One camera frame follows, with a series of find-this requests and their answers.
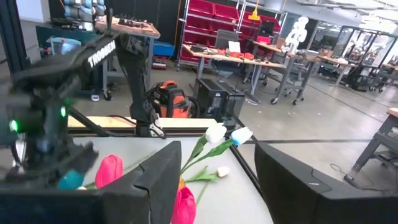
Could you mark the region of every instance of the black monitor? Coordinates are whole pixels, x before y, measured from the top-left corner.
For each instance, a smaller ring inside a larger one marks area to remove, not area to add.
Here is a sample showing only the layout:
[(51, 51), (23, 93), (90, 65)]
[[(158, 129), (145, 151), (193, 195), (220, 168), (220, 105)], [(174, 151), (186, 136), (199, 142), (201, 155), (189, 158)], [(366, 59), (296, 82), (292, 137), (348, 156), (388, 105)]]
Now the black monitor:
[(264, 21), (260, 25), (259, 35), (269, 37), (274, 35), (275, 23), (271, 21)]

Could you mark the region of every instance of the black stand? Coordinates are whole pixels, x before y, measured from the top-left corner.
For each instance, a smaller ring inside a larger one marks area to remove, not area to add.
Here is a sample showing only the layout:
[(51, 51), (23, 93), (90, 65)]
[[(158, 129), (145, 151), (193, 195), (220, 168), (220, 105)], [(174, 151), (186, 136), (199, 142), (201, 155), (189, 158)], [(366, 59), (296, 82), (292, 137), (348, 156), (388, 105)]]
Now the black stand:
[(26, 69), (30, 61), (26, 55), (16, 0), (0, 1), (0, 34), (10, 74)]

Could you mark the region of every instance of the green led light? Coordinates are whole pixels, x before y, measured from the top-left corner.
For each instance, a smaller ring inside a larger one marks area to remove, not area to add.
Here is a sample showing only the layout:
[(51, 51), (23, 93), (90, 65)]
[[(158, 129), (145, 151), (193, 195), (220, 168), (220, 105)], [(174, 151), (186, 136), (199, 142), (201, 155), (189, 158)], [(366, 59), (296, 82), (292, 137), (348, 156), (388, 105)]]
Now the green led light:
[(18, 123), (16, 120), (10, 121), (10, 130), (18, 132)]
[(61, 107), (61, 116), (66, 117), (67, 116), (67, 109), (65, 107)]

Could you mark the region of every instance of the wooden board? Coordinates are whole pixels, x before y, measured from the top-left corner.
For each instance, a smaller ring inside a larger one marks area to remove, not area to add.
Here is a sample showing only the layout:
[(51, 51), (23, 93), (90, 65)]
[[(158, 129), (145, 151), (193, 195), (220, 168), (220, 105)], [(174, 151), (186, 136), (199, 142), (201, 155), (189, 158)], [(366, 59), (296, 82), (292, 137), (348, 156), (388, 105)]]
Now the wooden board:
[[(112, 18), (112, 26), (111, 26), (112, 30), (123, 31), (131, 35), (141, 35), (141, 36), (144, 35), (155, 39), (158, 39), (160, 37), (159, 31), (154, 27), (154, 25), (150, 23), (137, 22), (138, 24), (141, 23), (144, 25), (144, 28), (138, 28), (138, 27), (119, 25), (118, 22), (119, 18), (116, 17)], [(96, 21), (95, 27), (97, 29), (106, 29), (106, 16), (103, 16), (98, 21)]]
[(383, 64), (383, 67), (386, 67), (386, 68), (393, 68), (394, 70), (398, 70), (398, 66)]
[[(204, 54), (204, 53), (199, 53), (199, 52), (193, 52), (191, 51), (191, 46), (188, 44), (183, 44), (183, 47), (193, 56), (195, 57), (203, 57), (203, 58), (210, 58), (210, 59), (216, 59), (216, 60), (225, 60), (229, 62), (238, 62), (238, 63), (246, 63), (246, 64), (251, 64), (251, 65), (261, 65), (261, 66), (267, 66), (267, 67), (278, 67), (278, 68), (285, 68), (285, 65), (278, 64), (278, 63), (272, 63), (272, 62), (257, 62), (255, 60), (248, 60), (248, 59), (240, 59), (240, 58), (235, 58), (235, 57), (227, 57), (225, 55), (212, 55), (212, 54)], [(206, 48), (207, 52), (213, 52), (217, 53), (217, 49), (211, 49), (211, 48)]]
[[(136, 122), (134, 119), (126, 117), (132, 122)], [(134, 128), (135, 125), (122, 119), (112, 118), (107, 116), (89, 116), (92, 122), (100, 125), (103, 128)], [(208, 128), (211, 125), (216, 124), (214, 119), (204, 118), (159, 118), (159, 126), (161, 128)], [(68, 119), (69, 128), (84, 128), (79, 121), (71, 116)]]
[[(260, 46), (260, 47), (264, 47), (265, 49), (271, 50), (271, 51), (273, 51), (273, 52), (275, 52), (275, 53), (278, 53), (278, 54), (282, 54), (282, 53), (283, 53), (282, 50), (281, 50), (281, 49), (278, 49), (275, 45), (266, 44), (266, 43), (261, 43), (261, 42), (257, 42), (257, 41), (254, 41), (253, 43), (256, 44), (256, 45), (258, 45), (258, 46)], [(290, 58), (300, 58), (300, 57), (303, 57), (303, 56), (301, 56), (301, 55), (296, 55), (296, 54), (292, 54), (292, 53), (287, 53), (287, 56), (290, 57)], [(309, 55), (306, 55), (306, 56), (305, 56), (305, 59), (308, 60), (308, 61), (311, 61), (311, 62), (320, 62), (320, 59), (317, 58), (316, 56), (309, 56)]]
[(261, 65), (261, 66), (270, 67), (270, 68), (286, 68), (285, 65), (282, 65), (279, 63), (272, 63), (270, 61), (258, 62), (255, 60), (244, 59), (244, 63), (250, 64), (250, 65)]
[[(199, 53), (199, 52), (193, 52), (191, 51), (191, 45), (183, 44), (183, 47), (193, 56), (195, 57), (203, 57), (203, 58), (209, 58), (209, 59), (216, 59), (216, 60), (225, 60), (229, 62), (238, 62), (238, 63), (244, 63), (242, 59), (240, 58), (234, 58), (234, 57), (227, 57), (225, 55), (213, 55), (213, 54), (206, 54), (206, 53)], [(217, 49), (211, 49), (211, 48), (206, 48), (207, 52), (212, 52), (214, 54), (217, 53)]]
[(337, 64), (337, 65), (349, 66), (349, 67), (357, 67), (356, 65), (352, 65), (352, 64), (348, 64), (348, 63), (341, 63), (337, 59), (332, 58), (332, 57), (326, 57), (326, 56), (319, 56), (318, 55), (318, 58), (320, 58), (322, 60), (326, 60), (326, 61), (334, 63), (334, 64)]
[(398, 118), (398, 108), (390, 108), (388, 109), (387, 113)]

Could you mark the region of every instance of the orange vacuum cleaner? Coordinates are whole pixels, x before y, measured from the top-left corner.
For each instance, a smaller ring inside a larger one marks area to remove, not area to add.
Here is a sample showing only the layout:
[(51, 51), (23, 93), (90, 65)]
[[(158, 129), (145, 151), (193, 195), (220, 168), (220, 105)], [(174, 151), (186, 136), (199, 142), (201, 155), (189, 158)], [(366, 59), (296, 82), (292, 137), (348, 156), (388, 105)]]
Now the orange vacuum cleaner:
[(153, 97), (153, 107), (161, 118), (193, 118), (191, 101), (197, 103), (191, 96), (185, 96), (184, 91), (173, 80), (156, 84), (150, 90)]

